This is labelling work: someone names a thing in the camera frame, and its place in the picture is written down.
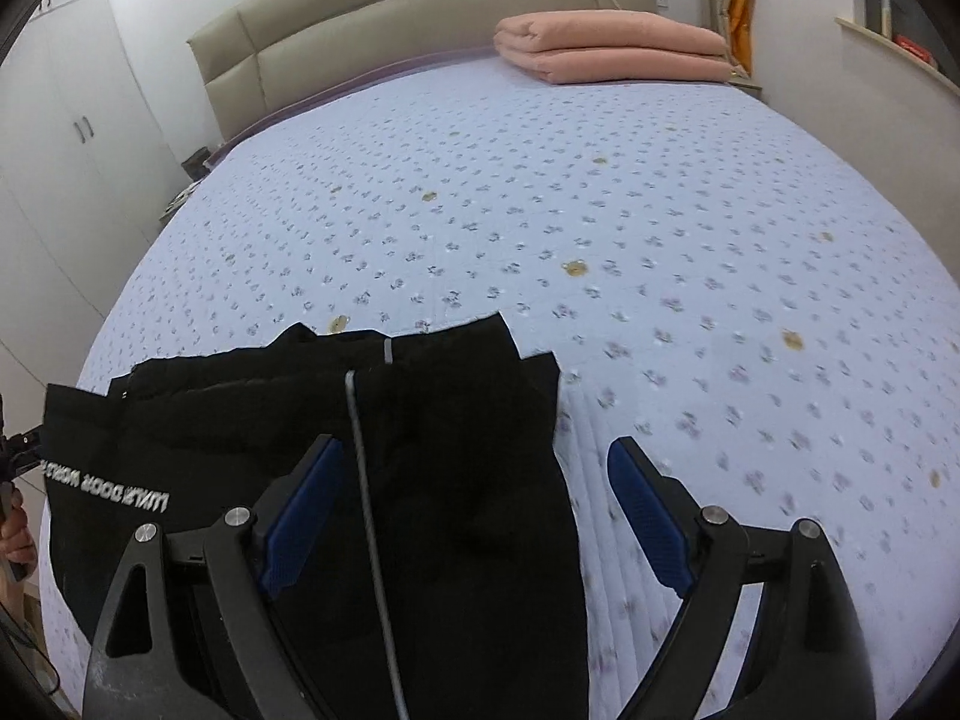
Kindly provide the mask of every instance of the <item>mattress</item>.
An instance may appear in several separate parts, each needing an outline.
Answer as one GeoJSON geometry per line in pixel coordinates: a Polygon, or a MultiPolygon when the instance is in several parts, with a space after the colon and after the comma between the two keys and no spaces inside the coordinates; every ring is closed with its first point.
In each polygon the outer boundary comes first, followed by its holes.
{"type": "MultiPolygon", "coordinates": [[[[400,335],[496,311],[563,370],[593,720],[616,717],[679,607],[608,489],[627,435],[745,524],[822,523],[889,717],[960,616],[960,292],[858,173],[736,89],[552,87],[482,59],[276,124],[157,240],[80,386],[293,322],[400,335]]],[[[88,645],[44,563],[78,700],[88,645]]],[[[758,590],[702,714],[730,696],[758,590]]]]}

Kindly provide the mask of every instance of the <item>beige leather headboard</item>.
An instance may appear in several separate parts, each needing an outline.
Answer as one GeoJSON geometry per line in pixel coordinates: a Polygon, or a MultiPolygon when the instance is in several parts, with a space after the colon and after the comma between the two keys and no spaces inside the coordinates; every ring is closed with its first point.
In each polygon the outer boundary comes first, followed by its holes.
{"type": "MultiPolygon", "coordinates": [[[[617,0],[655,10],[656,0],[617,0]]],[[[360,74],[491,45],[498,20],[609,0],[246,0],[190,38],[225,139],[360,74]]]]}

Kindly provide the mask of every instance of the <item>white wardrobe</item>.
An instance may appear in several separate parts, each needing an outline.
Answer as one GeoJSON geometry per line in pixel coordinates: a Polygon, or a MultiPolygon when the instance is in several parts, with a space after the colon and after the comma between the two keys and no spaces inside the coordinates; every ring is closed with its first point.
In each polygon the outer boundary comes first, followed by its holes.
{"type": "Polygon", "coordinates": [[[0,391],[17,428],[40,421],[42,385],[75,384],[188,183],[109,1],[44,0],[0,65],[0,391]]]}

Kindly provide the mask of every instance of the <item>orange curtain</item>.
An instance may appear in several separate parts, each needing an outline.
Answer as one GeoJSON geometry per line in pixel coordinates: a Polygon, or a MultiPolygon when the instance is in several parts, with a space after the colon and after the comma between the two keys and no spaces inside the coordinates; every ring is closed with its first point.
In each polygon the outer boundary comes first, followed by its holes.
{"type": "Polygon", "coordinates": [[[754,0],[730,1],[730,44],[737,62],[747,73],[752,72],[754,48],[750,38],[750,21],[754,15],[754,0]]]}

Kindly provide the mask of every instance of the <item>window sill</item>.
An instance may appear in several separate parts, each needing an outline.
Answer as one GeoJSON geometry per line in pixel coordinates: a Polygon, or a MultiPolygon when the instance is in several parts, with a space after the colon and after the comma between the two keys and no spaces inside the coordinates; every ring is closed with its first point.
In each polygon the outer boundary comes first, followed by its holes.
{"type": "Polygon", "coordinates": [[[939,84],[943,85],[952,93],[954,93],[954,95],[957,95],[957,97],[960,98],[960,86],[957,86],[955,83],[953,83],[953,81],[948,79],[947,76],[944,76],[943,73],[935,70],[933,66],[926,64],[926,62],[923,62],[923,60],[920,60],[912,55],[912,53],[910,53],[908,50],[902,49],[893,41],[887,40],[885,37],[883,37],[883,35],[877,34],[875,31],[867,29],[865,26],[858,25],[858,23],[853,23],[850,20],[842,19],[839,16],[837,16],[834,20],[841,25],[843,29],[848,29],[851,32],[855,32],[856,34],[867,38],[868,40],[872,40],[874,43],[886,47],[886,49],[890,50],[890,52],[893,52],[895,55],[909,62],[914,67],[922,70],[928,76],[936,79],[939,84]]]}

